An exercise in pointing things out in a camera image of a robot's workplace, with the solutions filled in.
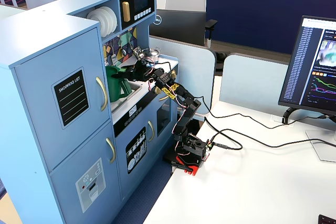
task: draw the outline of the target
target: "stack of plates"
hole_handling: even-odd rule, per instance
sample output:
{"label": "stack of plates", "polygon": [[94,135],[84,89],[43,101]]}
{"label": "stack of plates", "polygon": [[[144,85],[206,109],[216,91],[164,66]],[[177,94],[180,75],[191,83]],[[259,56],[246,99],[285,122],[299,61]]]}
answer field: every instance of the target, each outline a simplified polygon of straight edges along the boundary
{"label": "stack of plates", "polygon": [[91,11],[86,18],[100,22],[100,33],[102,37],[106,37],[114,32],[117,27],[117,17],[114,11],[107,6],[102,6]]}

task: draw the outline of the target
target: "robotic arm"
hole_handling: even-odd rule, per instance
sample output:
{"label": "robotic arm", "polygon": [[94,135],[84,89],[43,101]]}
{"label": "robotic arm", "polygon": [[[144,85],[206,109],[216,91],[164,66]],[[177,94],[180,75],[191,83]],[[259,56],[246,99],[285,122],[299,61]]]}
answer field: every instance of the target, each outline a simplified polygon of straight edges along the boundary
{"label": "robotic arm", "polygon": [[112,75],[113,78],[125,78],[129,81],[149,81],[176,102],[183,110],[183,114],[177,121],[172,134],[177,141],[175,152],[176,159],[188,167],[190,173],[195,175],[199,165],[206,158],[207,143],[187,132],[187,125],[193,118],[201,103],[194,98],[181,84],[174,81],[171,75],[165,73],[162,68],[148,67],[149,63],[143,55],[136,54],[138,61],[134,65],[122,67]]}

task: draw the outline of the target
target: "green toy pitcher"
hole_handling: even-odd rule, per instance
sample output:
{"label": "green toy pitcher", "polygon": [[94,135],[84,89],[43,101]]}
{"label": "green toy pitcher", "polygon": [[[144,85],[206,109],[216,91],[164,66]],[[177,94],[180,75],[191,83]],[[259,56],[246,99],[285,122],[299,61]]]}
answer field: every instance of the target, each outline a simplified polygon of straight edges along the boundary
{"label": "green toy pitcher", "polygon": [[106,75],[107,75],[107,85],[109,87],[109,97],[111,102],[115,102],[120,98],[127,97],[132,93],[130,84],[126,79],[116,79],[111,77],[113,74],[117,73],[120,69],[113,66],[106,66]]}

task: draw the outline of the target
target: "oven knob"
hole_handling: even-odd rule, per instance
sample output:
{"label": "oven knob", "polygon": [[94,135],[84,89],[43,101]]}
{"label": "oven knob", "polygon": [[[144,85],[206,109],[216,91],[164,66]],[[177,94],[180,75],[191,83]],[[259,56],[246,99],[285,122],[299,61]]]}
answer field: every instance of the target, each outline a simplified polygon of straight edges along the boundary
{"label": "oven knob", "polygon": [[172,71],[172,77],[173,77],[174,80],[175,80],[176,77],[177,77],[175,70]]}
{"label": "oven knob", "polygon": [[161,94],[161,93],[162,93],[162,90],[159,89],[158,87],[155,87],[154,93],[155,93],[155,94]]}

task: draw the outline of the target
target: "cubicle divider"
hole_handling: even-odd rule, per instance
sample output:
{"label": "cubicle divider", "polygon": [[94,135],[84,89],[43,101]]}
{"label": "cubicle divider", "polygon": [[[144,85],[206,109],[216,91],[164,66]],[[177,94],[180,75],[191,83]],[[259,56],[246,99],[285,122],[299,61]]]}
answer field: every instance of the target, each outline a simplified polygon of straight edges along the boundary
{"label": "cubicle divider", "polygon": [[[215,51],[155,36],[150,36],[150,47],[158,47],[163,55],[177,57],[179,83],[193,96],[204,96],[206,104],[211,107],[216,67]],[[208,110],[202,102],[194,118],[203,121],[207,113]]]}
{"label": "cubicle divider", "polygon": [[[224,61],[219,100],[282,117],[287,107],[279,106],[278,100],[287,67],[284,62],[231,54]],[[320,115],[318,112],[299,110],[290,119]],[[331,120],[305,119],[302,122],[336,130],[336,124]]]}

